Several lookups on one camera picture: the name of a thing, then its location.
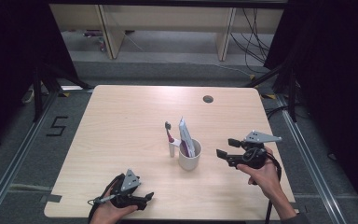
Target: wrist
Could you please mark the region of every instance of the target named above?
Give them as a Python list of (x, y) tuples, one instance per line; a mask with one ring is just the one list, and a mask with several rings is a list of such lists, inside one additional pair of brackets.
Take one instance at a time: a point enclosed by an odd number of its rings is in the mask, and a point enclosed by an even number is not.
[(116, 224), (118, 220), (105, 220), (103, 218), (92, 218), (91, 222), (89, 224)]
[(270, 199), (281, 220), (296, 216), (295, 209), (293, 209), (282, 190), (275, 192)]

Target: cabinet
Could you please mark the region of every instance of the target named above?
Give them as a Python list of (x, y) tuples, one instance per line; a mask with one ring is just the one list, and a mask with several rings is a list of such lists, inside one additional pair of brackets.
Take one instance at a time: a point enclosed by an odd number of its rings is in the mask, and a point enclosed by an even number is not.
[(61, 29), (102, 30), (109, 58), (118, 56), (126, 30), (216, 33), (216, 53), (224, 61), (230, 33), (251, 33), (257, 12), (257, 32), (274, 34), (281, 9), (234, 7), (149, 7), (50, 4)]

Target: sleeve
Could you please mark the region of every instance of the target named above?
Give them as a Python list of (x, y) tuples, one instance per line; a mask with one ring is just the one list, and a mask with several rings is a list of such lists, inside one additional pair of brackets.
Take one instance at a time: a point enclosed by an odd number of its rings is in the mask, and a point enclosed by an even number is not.
[(295, 217), (282, 220), (282, 224), (309, 224), (309, 223), (310, 222), (308, 221), (307, 217), (302, 213), (297, 214), (297, 216)]

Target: human hand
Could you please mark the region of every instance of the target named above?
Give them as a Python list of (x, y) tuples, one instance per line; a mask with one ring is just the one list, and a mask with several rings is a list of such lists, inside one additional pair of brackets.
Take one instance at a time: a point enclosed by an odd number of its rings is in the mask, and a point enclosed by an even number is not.
[[(272, 150), (269, 147), (265, 147), (265, 150), (272, 155)], [(248, 184), (257, 183), (263, 190), (264, 195), (268, 198), (273, 196), (277, 189), (281, 189), (277, 169), (271, 159), (267, 159), (264, 166), (260, 169), (254, 169), (245, 164), (238, 164), (237, 169), (248, 174), (250, 176)]]
[[(105, 193), (104, 197), (108, 197), (109, 192), (112, 190), (113, 186)], [(117, 208), (110, 200), (105, 203), (102, 203), (98, 206), (97, 210), (95, 210), (94, 215), (92, 216), (91, 224), (115, 224), (119, 220), (121, 220), (124, 216), (136, 211), (138, 206), (130, 205), (123, 208)]]
[[(270, 148), (265, 147), (265, 149), (267, 153), (272, 155)], [(271, 159), (267, 159), (264, 166), (260, 169), (253, 169), (245, 164), (238, 164), (237, 169), (250, 176), (248, 184), (257, 183), (263, 190), (264, 195), (271, 200), (281, 220), (296, 216), (296, 211), (289, 203), (289, 200), (281, 188), (277, 168)]]

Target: white mug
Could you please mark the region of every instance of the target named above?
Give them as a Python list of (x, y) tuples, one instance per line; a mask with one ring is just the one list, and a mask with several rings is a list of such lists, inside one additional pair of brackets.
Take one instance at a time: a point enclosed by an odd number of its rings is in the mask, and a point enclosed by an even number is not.
[(200, 155), (202, 152), (202, 146), (199, 141), (192, 139), (195, 157), (187, 157), (185, 154), (185, 149), (182, 147), (182, 144), (179, 140), (175, 139), (175, 142), (170, 143), (170, 154), (171, 157), (174, 157), (174, 148), (179, 145), (179, 165), (186, 171), (192, 171), (199, 165)]

